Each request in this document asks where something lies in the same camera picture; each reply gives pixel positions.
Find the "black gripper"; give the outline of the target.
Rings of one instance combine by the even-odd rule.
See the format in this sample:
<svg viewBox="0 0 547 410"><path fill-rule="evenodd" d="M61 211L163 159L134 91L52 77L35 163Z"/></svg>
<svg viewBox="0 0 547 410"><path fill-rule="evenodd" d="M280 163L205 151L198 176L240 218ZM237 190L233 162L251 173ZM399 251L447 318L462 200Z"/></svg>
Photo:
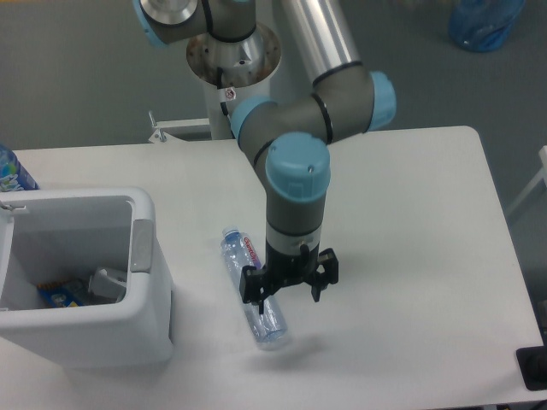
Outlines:
<svg viewBox="0 0 547 410"><path fill-rule="evenodd" d="M321 292L338 282L338 272L338 257L332 248L319 252L318 246L310 249L304 245L297 255L287 255L266 242L265 267L244 266L239 292L244 304L257 306L263 315L265 301L285 287L308 284L314 302L319 302Z"/></svg>

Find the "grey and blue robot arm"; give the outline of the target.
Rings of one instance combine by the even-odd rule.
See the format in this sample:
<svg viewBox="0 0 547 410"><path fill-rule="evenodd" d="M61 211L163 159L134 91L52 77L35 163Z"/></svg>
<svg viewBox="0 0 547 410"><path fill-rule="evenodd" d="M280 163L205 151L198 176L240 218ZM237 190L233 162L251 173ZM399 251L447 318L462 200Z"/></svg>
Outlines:
<svg viewBox="0 0 547 410"><path fill-rule="evenodd" d="M285 1L312 93L280 105L245 88L270 77L281 56L252 1L137 1L133 8L156 46L184 40L196 75L215 88L221 131L234 138L267 197L266 260L244 267L239 292L262 307L285 287L308 284L314 299L338 282L338 259L321 249L330 183L328 148L388 124L397 111L391 81L363 65L336 1Z"/></svg>

